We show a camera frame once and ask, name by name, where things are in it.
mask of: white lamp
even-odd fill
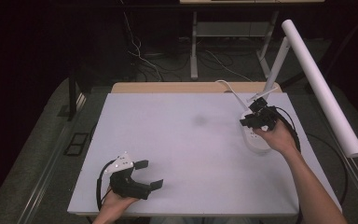
[[[267,91],[272,88],[272,84],[281,69],[287,51],[292,47],[345,156],[347,158],[358,157],[358,139],[339,107],[336,98],[325,82],[321,71],[310,56],[310,52],[305,46],[296,27],[292,21],[287,20],[282,23],[282,28],[286,37],[283,39],[277,58],[272,65],[264,90]]]

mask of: table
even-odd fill
[[[253,96],[247,91],[258,92],[264,87],[264,83],[230,85],[240,97]],[[134,180],[150,183],[164,178],[164,185],[147,201],[132,205],[124,216],[295,215],[298,201],[287,164],[275,151],[260,156],[244,149],[238,119],[227,117],[240,107],[235,106],[238,102],[231,93],[223,92],[227,87],[213,82],[117,83],[106,99],[68,212],[97,214],[94,181],[105,163],[128,150],[134,161],[150,162],[144,171],[134,172]],[[291,114],[305,160],[339,206],[287,95],[276,90],[269,99]],[[157,104],[149,106],[156,100]]]

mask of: dark floor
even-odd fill
[[[175,57],[160,54],[155,49],[147,50],[145,58],[156,65],[164,81],[192,81],[189,73],[189,45],[186,43],[187,40],[183,41],[182,53]],[[272,64],[280,43],[280,40],[271,43],[266,55],[269,64]],[[252,81],[265,81],[255,56],[255,50],[261,44],[262,42],[257,39],[246,38],[213,41],[201,39],[198,44],[199,81],[246,81],[245,78],[224,69],[216,62],[215,57],[225,67]],[[317,39],[307,40],[306,44],[318,62],[330,42]],[[139,64],[137,75],[132,81],[158,81],[156,67],[147,63]],[[282,83],[299,73],[300,65],[294,53],[290,51],[277,81]],[[62,153],[75,133],[87,133],[89,137],[92,135],[111,86],[103,83],[93,85],[91,92],[85,93],[84,100],[78,103],[79,111],[72,121],[67,121],[65,115],[68,106],[67,88],[65,80],[51,95],[43,114],[0,189],[0,223],[89,223],[85,217],[68,214],[66,209],[87,154],[90,139],[80,156],[68,157]],[[337,148],[337,145],[326,128],[317,100],[309,91],[307,80],[302,78],[283,91],[289,94],[304,130],[310,134],[309,140],[333,190],[339,199],[343,198],[345,173],[339,157],[330,148]],[[358,135],[358,112],[341,90],[333,87],[333,91]],[[34,202],[34,205],[27,206],[28,202]],[[349,181],[342,208],[349,223],[358,223],[358,190],[352,179]],[[296,217],[269,217],[262,220],[266,224],[295,223]]]

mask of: gray carpet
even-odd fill
[[[216,54],[216,57],[222,63],[227,64],[229,69],[247,76],[253,81],[265,80],[255,57],[254,45],[259,46],[261,42],[245,39],[235,44],[229,43],[229,46],[221,43],[218,46],[214,42],[206,41],[201,43],[199,43],[199,81],[215,81],[217,79],[246,81],[243,77],[232,74],[223,69],[221,65],[214,63],[213,56],[203,49],[213,52],[221,51],[222,53]],[[323,40],[309,40],[306,43],[315,61],[321,59],[329,46],[329,42]],[[266,55],[269,64],[273,62],[279,46],[280,41],[274,41],[270,46]],[[177,57],[154,55],[149,59],[150,62],[160,65],[158,70],[165,81],[191,81],[187,45],[183,52],[185,53]],[[277,81],[285,81],[300,72],[296,56],[290,51]],[[157,79],[155,68],[139,66],[139,73],[135,81],[157,81]],[[306,86],[306,79],[302,79],[284,91],[288,92],[304,130],[337,148],[326,128],[324,116],[320,113],[317,101],[312,94],[306,91]],[[47,187],[40,193],[40,201],[35,205],[34,213],[28,219],[28,223],[89,223],[85,217],[68,214],[66,209],[87,154],[90,135],[92,135],[93,128],[100,116],[106,94],[110,90],[111,86],[95,86],[90,93],[85,94],[87,99],[85,104],[76,114],[74,120],[69,122],[66,121],[66,117],[59,116],[62,114],[62,109],[68,105],[66,81],[58,87],[48,101],[44,113],[35,125],[7,180],[0,189],[0,223],[17,223],[33,189],[41,181],[39,177],[52,157],[56,160],[50,170],[50,179],[48,179]],[[333,88],[333,90],[358,135],[358,112],[349,104],[339,89]],[[78,157],[62,155],[75,133],[89,135],[82,154]],[[325,142],[311,135],[309,140],[333,190],[338,198],[341,198],[344,191],[344,172],[339,158]],[[54,153],[57,151],[60,153],[54,157]],[[358,191],[351,179],[342,208],[349,223],[358,223]],[[262,218],[262,220],[266,224],[295,223],[296,217],[269,217]]]

